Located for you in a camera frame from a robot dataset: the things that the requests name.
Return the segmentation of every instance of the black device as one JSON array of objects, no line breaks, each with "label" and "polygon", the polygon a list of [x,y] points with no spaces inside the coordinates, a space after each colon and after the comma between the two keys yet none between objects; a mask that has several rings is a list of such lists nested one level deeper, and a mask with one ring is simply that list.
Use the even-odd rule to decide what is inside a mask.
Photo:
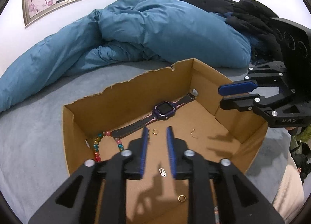
[{"label": "black device", "polygon": [[[93,224],[102,180],[105,188],[99,224],[126,224],[126,180],[144,174],[149,131],[110,160],[87,160],[31,217],[29,224]],[[215,224],[209,180],[214,181],[221,224],[284,224],[256,187],[228,160],[205,160],[167,128],[173,178],[189,180],[188,224]]]},{"label": "black device", "polygon": [[151,114],[148,114],[143,119],[138,120],[137,122],[132,123],[131,125],[112,131],[111,136],[113,138],[117,137],[121,139],[133,132],[136,132],[137,130],[143,128],[144,126],[147,126],[152,122],[155,122],[156,120],[167,120],[175,115],[176,110],[178,108],[194,100],[195,96],[192,95],[191,93],[188,93],[180,100],[174,102],[164,101],[158,105],[155,105]]},{"label": "black device", "polygon": [[[292,21],[271,18],[283,60],[250,67],[244,81],[222,85],[224,110],[252,110],[272,128],[306,127],[311,124],[311,30]],[[278,86],[279,94],[265,98],[257,87]]]}]

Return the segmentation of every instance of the white barcode tag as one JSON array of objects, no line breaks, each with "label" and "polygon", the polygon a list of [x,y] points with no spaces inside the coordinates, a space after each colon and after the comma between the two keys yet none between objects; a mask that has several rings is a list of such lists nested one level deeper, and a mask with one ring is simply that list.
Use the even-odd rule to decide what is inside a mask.
[{"label": "white barcode tag", "polygon": [[160,171],[162,177],[166,176],[166,172],[165,172],[164,168],[160,168],[159,171]]}]

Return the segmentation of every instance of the gray bed sheet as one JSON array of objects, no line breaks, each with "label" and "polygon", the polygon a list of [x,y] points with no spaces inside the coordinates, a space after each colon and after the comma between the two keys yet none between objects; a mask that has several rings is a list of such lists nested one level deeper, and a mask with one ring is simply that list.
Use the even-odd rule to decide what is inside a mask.
[{"label": "gray bed sheet", "polygon": [[[0,114],[0,190],[17,217],[27,224],[36,210],[68,178],[63,150],[62,106],[102,92],[147,70],[169,66],[143,61],[111,65],[61,78]],[[247,69],[217,69],[232,80]],[[266,90],[268,94],[276,90]],[[247,177],[272,202],[283,177],[290,136],[269,128]]]}]

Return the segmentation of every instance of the blue blanket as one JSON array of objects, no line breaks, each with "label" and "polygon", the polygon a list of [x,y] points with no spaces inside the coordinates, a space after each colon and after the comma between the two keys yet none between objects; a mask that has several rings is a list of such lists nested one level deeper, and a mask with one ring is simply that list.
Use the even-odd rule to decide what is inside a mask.
[{"label": "blue blanket", "polygon": [[18,57],[0,78],[0,112],[62,75],[116,62],[195,57],[212,67],[243,68],[250,55],[248,39],[213,13],[178,0],[118,0]]}]

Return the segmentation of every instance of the watch face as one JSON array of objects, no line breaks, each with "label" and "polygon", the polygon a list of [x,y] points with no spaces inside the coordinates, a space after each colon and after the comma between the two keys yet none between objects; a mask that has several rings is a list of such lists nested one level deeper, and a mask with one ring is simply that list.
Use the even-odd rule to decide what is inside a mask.
[{"label": "watch face", "polygon": [[156,109],[162,115],[165,115],[165,114],[167,114],[167,113],[169,113],[169,112],[174,110],[174,108],[168,102],[164,102],[164,103],[158,105],[156,107]]}]

